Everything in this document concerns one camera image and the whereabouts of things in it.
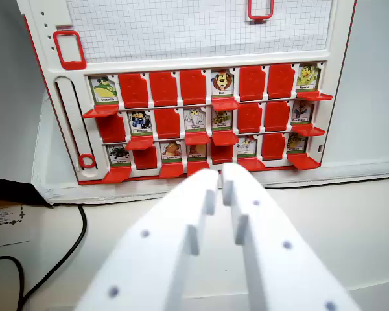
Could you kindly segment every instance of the lion character card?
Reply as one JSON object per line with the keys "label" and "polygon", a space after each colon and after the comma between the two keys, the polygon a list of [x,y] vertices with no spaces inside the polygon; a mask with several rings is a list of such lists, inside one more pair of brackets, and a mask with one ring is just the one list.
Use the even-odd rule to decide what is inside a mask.
{"label": "lion character card", "polygon": [[125,150],[125,144],[112,144],[106,147],[111,167],[131,166],[130,153]]}
{"label": "lion character card", "polygon": [[206,131],[206,113],[200,108],[184,109],[183,116],[186,132]]}
{"label": "lion character card", "polygon": [[201,161],[207,159],[205,144],[187,146],[186,148],[188,161]]}
{"label": "lion character card", "polygon": [[253,136],[240,137],[236,148],[237,157],[256,157],[257,140]]}
{"label": "lion character card", "polygon": [[150,115],[144,110],[129,112],[128,120],[132,136],[153,134]]}
{"label": "lion character card", "polygon": [[211,77],[212,98],[233,96],[233,76],[229,69],[212,71]]}
{"label": "lion character card", "polygon": [[118,104],[115,84],[107,76],[90,76],[88,80],[95,105]]}
{"label": "lion character card", "polygon": [[287,154],[303,154],[307,146],[307,137],[290,133],[287,143]]}
{"label": "lion character card", "polygon": [[212,131],[232,129],[232,111],[212,111]]}
{"label": "lion character card", "polygon": [[160,150],[163,163],[182,161],[182,146],[177,141],[160,143]]}
{"label": "lion character card", "polygon": [[296,100],[292,107],[291,124],[311,123],[313,107],[314,105],[306,100]]}
{"label": "lion character card", "polygon": [[320,68],[315,65],[300,65],[297,78],[297,92],[316,91],[320,79]]}

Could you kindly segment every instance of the white table surface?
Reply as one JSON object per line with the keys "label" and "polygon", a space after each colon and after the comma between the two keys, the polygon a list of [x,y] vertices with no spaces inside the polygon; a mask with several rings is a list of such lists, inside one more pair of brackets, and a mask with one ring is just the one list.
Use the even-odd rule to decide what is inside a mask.
{"label": "white table surface", "polygon": [[[269,191],[363,310],[389,310],[389,179]],[[158,200],[85,207],[88,232],[83,243],[25,310],[74,306],[117,239]],[[25,208],[34,217],[30,242],[2,246],[0,255],[21,261],[29,289],[71,247],[82,222],[75,206]],[[0,310],[15,310],[17,277],[11,262],[0,262]],[[185,297],[209,297],[185,299],[190,311],[246,306],[242,253],[232,242],[230,211],[222,204],[206,220],[201,255],[191,262]]]}

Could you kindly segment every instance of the grid paper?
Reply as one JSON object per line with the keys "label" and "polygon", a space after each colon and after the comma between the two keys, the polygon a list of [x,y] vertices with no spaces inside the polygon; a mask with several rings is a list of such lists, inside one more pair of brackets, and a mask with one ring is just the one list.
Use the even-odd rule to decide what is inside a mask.
{"label": "grid paper", "polygon": [[331,2],[275,0],[251,21],[247,0],[67,0],[87,63],[322,50]]}

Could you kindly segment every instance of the red plastic flap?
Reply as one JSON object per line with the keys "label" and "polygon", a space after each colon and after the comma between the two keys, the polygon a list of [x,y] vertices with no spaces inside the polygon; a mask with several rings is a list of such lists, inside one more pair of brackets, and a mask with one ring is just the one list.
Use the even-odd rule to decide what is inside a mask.
{"label": "red plastic flap", "polygon": [[153,145],[153,136],[132,136],[126,145],[127,150],[144,150]]}
{"label": "red plastic flap", "polygon": [[158,138],[179,138],[180,137],[180,115],[174,108],[154,110]]}
{"label": "red plastic flap", "polygon": [[288,160],[299,170],[312,170],[320,166],[319,162],[307,154],[289,154]]}
{"label": "red plastic flap", "polygon": [[212,98],[215,111],[231,111],[239,108],[239,103],[233,97]]}
{"label": "red plastic flap", "polygon": [[215,146],[211,143],[211,157],[213,164],[222,164],[232,162],[233,146]]}
{"label": "red plastic flap", "polygon": [[214,131],[212,140],[215,146],[234,146],[239,141],[233,130]]}
{"label": "red plastic flap", "polygon": [[195,172],[203,170],[204,168],[210,168],[207,161],[189,161],[187,162],[187,175],[193,175]]}
{"label": "red plastic flap", "polygon": [[206,132],[194,132],[186,133],[184,141],[186,146],[192,146],[196,144],[207,144],[210,142],[210,138]]}
{"label": "red plastic flap", "polygon": [[104,143],[125,141],[125,127],[122,117],[110,115],[109,117],[97,118],[95,120]]}
{"label": "red plastic flap", "polygon": [[[62,51],[59,46],[58,36],[75,36],[75,38],[77,39],[80,61],[75,61],[75,60],[70,62],[64,61],[64,57],[62,55]],[[62,66],[62,68],[64,68],[65,70],[81,70],[86,68],[84,50],[82,49],[82,44],[80,42],[79,34],[76,31],[73,30],[55,31],[53,33],[53,40],[54,40],[54,44],[56,45],[56,50],[58,51],[60,65]]]}
{"label": "red plastic flap", "polygon": [[262,158],[266,160],[282,160],[285,149],[285,137],[281,133],[265,134],[262,144]]}
{"label": "red plastic flap", "polygon": [[304,137],[323,136],[325,134],[324,130],[315,128],[312,124],[293,125],[291,130]]}
{"label": "red plastic flap", "polygon": [[177,106],[177,81],[171,72],[150,73],[150,85],[156,107]]}
{"label": "red plastic flap", "polygon": [[179,177],[184,174],[182,162],[178,163],[166,163],[161,166],[160,178],[173,178]]}
{"label": "red plastic flap", "polygon": [[101,183],[121,183],[130,178],[131,167],[111,167]]}
{"label": "red plastic flap", "polygon": [[180,71],[183,105],[206,103],[206,76],[201,70]]}
{"label": "red plastic flap", "polygon": [[115,115],[118,112],[118,104],[115,105],[96,105],[83,115],[84,118],[104,118]]}
{"label": "red plastic flap", "polygon": [[157,150],[155,146],[150,146],[145,150],[135,150],[132,154],[138,170],[157,168]]}
{"label": "red plastic flap", "polygon": [[271,65],[268,79],[269,98],[290,98],[294,77],[295,71],[290,63]]}
{"label": "red plastic flap", "polygon": [[242,165],[244,168],[250,172],[255,172],[257,170],[262,170],[265,165],[257,157],[244,157],[238,159],[238,164]]}
{"label": "red plastic flap", "polygon": [[263,99],[265,75],[261,66],[241,67],[239,77],[241,101]]}
{"label": "red plastic flap", "polygon": [[239,133],[258,133],[262,122],[262,108],[259,104],[241,104],[238,108]]}
{"label": "red plastic flap", "polygon": [[264,120],[265,131],[285,131],[289,117],[290,108],[287,102],[267,102]]}
{"label": "red plastic flap", "polygon": [[319,100],[331,100],[333,99],[333,96],[328,94],[323,94],[323,93],[320,94],[319,91],[314,91],[314,92],[299,92],[297,93],[297,98],[319,101]]}
{"label": "red plastic flap", "polygon": [[125,108],[148,107],[147,81],[139,73],[118,75]]}

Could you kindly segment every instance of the black cable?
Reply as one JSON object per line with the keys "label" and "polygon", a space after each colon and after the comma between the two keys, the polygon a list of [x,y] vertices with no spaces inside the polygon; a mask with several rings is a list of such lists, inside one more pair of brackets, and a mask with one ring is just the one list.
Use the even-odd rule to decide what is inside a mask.
{"label": "black cable", "polygon": [[25,273],[23,272],[23,267],[21,266],[20,261],[12,256],[0,256],[0,260],[11,260],[18,269],[19,272],[19,299],[18,299],[18,308],[17,311],[21,311],[23,309],[22,300],[23,293],[25,292]]}
{"label": "black cable", "polygon": [[20,282],[20,287],[19,287],[19,299],[18,299],[18,308],[17,311],[22,311],[23,307],[25,306],[26,302],[29,300],[29,298],[38,290],[51,275],[59,269],[61,265],[64,264],[64,262],[72,255],[72,253],[75,251],[75,249],[79,246],[81,243],[82,239],[85,236],[86,229],[88,227],[88,221],[86,220],[86,215],[84,212],[84,209],[82,205],[78,205],[79,213],[82,218],[82,230],[77,238],[77,241],[72,245],[71,249],[65,254],[65,256],[62,257],[61,260],[57,264],[54,265],[54,267],[40,280],[31,290],[27,292],[26,295],[23,296],[23,293],[25,292],[25,274],[23,273],[23,267],[20,264],[20,261],[18,261],[16,258],[12,256],[0,256],[1,259],[8,259],[14,262],[16,265],[18,272],[19,272],[19,282]]}

